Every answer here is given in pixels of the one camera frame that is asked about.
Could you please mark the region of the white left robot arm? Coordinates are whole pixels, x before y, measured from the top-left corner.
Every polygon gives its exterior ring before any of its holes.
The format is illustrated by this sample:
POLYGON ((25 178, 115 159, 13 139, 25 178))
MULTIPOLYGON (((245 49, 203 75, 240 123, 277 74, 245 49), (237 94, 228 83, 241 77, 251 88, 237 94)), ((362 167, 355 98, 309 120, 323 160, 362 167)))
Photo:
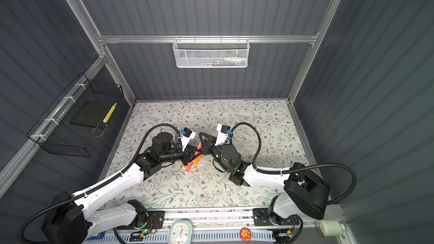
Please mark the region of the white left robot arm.
POLYGON ((111 209, 100 208, 116 195, 139 184, 158 172, 164 163, 178 160, 190 162, 194 149, 189 147, 196 133, 185 129, 178 141, 170 133, 162 132, 152 139, 152 145, 133 159, 130 167, 102 181, 100 189, 92 185, 78 192, 83 197, 50 210, 41 229, 51 244, 81 244, 86 239, 117 227, 147 230, 155 226, 146 208, 136 199, 111 209))

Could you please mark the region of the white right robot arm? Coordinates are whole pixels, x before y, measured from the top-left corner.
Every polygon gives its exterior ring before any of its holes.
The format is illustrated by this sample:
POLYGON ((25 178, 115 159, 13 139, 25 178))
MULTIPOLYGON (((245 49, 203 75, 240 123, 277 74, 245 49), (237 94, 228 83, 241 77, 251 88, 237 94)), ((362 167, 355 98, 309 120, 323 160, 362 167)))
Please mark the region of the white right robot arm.
POLYGON ((282 193, 272 199, 269 214, 286 219, 299 209, 305 215, 322 220, 330 193, 330 185, 320 176, 301 163, 292 167, 297 172, 260 173, 250 162, 241 159, 233 145, 226 144, 226 136, 214 137, 200 133, 202 153, 211 155, 223 172, 229 173, 229 180, 237 186, 267 186, 282 193))

